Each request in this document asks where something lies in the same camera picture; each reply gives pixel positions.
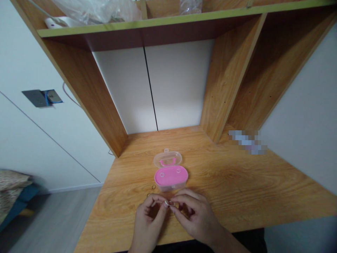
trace green edge trim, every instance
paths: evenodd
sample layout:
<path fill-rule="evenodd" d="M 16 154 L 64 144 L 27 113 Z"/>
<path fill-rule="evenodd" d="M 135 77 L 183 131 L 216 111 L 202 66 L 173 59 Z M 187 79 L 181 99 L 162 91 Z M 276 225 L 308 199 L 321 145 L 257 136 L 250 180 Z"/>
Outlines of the green edge trim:
<path fill-rule="evenodd" d="M 60 29 L 37 30 L 42 38 L 56 37 L 75 34 L 88 34 L 96 32 L 108 32 L 126 29 L 137 29 L 152 26 L 173 25 L 188 22 L 213 20 L 221 18 L 240 17 L 247 15 L 262 14 L 268 12 L 292 11 L 296 9 L 306 9 L 336 4 L 337 0 L 306 0 L 299 2 L 289 2 L 274 5 L 256 6 L 250 8 L 229 9 L 225 11 L 206 12 L 201 14 L 174 16 L 166 18 L 146 19 L 133 22 L 108 23 L 103 25 L 69 27 Z"/>

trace baseboard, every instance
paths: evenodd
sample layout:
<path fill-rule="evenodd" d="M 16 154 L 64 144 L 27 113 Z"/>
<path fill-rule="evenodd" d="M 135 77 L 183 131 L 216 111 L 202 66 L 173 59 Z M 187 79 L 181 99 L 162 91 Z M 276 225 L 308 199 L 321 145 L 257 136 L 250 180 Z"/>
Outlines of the baseboard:
<path fill-rule="evenodd" d="M 86 185 L 81 185 L 81 186 L 73 186 L 73 187 L 67 187 L 67 188 L 46 190 L 46 191 L 41 191 L 40 195 L 51 194 L 51 193 L 59 193 L 59 192 L 69 192 L 69 191 L 73 191 L 73 190 L 83 190 L 83 189 L 94 188 L 94 187 L 102 187 L 103 184 L 104 183 L 86 184 Z"/>

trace blue fabric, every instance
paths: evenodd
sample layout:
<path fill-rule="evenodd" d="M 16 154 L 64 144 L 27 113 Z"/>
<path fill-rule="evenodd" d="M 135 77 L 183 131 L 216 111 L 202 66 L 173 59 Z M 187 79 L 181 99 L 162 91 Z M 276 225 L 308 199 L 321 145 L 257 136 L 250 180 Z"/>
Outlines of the blue fabric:
<path fill-rule="evenodd" d="M 10 212 L 0 225 L 0 232 L 16 217 L 19 213 L 26 208 L 28 201 L 30 201 L 37 193 L 39 189 L 31 184 L 25 187 L 20 193 L 18 199 L 15 201 Z"/>

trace pink plastic box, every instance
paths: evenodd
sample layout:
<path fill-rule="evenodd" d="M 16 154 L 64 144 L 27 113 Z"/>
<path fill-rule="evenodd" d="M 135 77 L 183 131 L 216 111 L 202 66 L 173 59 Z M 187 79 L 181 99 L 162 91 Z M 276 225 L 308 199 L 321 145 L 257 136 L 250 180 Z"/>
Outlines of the pink plastic box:
<path fill-rule="evenodd" d="M 154 180 L 160 191 L 168 192 L 185 187 L 189 174 L 183 166 L 179 166 L 182 160 L 179 152 L 168 149 L 154 157 L 153 163 L 159 168 Z"/>

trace blanket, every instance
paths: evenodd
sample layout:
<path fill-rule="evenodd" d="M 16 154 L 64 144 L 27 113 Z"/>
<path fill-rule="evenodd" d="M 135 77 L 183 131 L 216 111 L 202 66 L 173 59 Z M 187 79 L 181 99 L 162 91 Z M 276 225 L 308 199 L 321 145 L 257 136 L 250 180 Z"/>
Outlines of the blanket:
<path fill-rule="evenodd" d="M 11 170 L 0 170 L 0 224 L 19 197 L 22 190 L 30 185 L 31 176 Z"/>

